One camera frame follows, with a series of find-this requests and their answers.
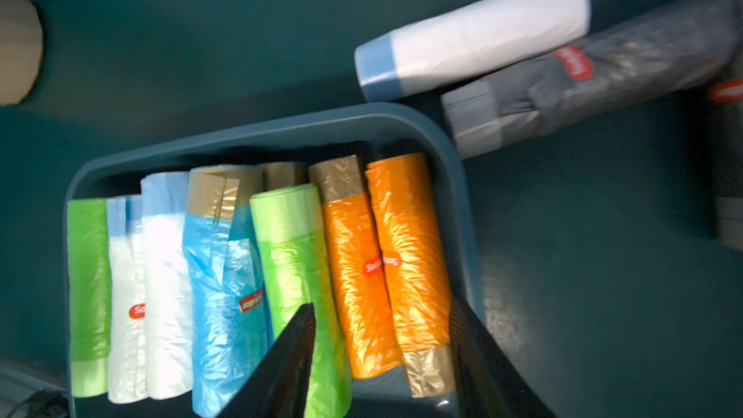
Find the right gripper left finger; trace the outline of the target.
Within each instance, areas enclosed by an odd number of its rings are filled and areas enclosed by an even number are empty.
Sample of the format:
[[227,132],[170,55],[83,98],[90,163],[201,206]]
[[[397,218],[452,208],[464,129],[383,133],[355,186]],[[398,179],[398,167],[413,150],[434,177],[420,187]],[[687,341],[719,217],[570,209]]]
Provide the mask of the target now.
[[304,304],[220,416],[304,417],[315,332],[315,307]]

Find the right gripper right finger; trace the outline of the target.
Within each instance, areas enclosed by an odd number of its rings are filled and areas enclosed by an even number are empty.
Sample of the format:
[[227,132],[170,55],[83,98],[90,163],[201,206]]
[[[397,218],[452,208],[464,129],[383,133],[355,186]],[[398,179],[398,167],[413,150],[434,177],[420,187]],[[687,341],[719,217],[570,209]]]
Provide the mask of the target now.
[[452,301],[449,330],[460,416],[555,417],[459,298]]

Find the blue trash bag roll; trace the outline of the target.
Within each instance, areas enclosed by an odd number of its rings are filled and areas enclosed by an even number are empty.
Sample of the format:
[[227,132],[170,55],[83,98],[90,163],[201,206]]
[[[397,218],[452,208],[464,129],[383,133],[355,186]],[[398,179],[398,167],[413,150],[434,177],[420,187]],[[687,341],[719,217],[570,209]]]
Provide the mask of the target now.
[[300,162],[266,163],[260,166],[265,191],[307,184],[308,170]]
[[193,410],[217,416],[267,354],[270,323],[250,199],[257,166],[189,175],[182,248],[193,287]]

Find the orange trash bag roll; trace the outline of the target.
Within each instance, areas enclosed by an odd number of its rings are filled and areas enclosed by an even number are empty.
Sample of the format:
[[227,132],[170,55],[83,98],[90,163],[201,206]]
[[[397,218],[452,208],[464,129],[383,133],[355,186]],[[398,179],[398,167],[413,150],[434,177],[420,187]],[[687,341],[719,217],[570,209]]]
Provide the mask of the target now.
[[453,393],[453,294],[426,159],[408,154],[373,162],[366,177],[411,396]]
[[402,365],[377,228],[358,157],[313,164],[338,318],[352,376],[374,379]]

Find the white trash bag roll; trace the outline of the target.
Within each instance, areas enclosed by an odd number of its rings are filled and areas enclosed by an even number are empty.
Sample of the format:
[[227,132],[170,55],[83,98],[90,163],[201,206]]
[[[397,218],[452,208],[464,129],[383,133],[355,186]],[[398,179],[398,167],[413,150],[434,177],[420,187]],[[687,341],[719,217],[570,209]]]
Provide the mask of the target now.
[[112,197],[106,211],[112,283],[108,400],[131,404],[148,397],[141,196]]
[[182,250],[189,173],[154,173],[140,185],[147,391],[166,400],[193,388],[193,290]]

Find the green trash bag roll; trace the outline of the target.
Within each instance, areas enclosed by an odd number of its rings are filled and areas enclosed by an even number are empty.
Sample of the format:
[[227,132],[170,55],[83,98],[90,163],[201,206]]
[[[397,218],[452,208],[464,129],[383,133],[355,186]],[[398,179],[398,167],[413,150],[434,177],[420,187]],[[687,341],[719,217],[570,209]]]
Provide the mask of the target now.
[[111,342],[111,271],[105,199],[71,200],[67,255],[72,395],[108,392]]
[[305,415],[344,417],[352,375],[331,282],[321,203],[313,184],[253,195],[250,201],[275,337],[300,306],[315,308],[315,344]]

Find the dark teal storage box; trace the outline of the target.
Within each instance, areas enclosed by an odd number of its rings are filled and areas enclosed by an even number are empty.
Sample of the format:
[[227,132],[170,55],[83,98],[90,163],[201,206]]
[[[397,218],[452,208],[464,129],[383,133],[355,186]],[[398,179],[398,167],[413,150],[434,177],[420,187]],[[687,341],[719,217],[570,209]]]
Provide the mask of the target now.
[[[484,319],[481,265],[464,166],[431,118],[401,104],[347,106],[194,135],[93,160],[75,174],[65,201],[133,195],[150,173],[211,164],[266,164],[357,155],[361,163],[425,155],[449,281],[455,297]],[[70,417],[197,417],[191,395],[112,404],[104,395],[71,399]],[[460,417],[456,394],[412,399],[402,368],[355,381],[348,417]]]

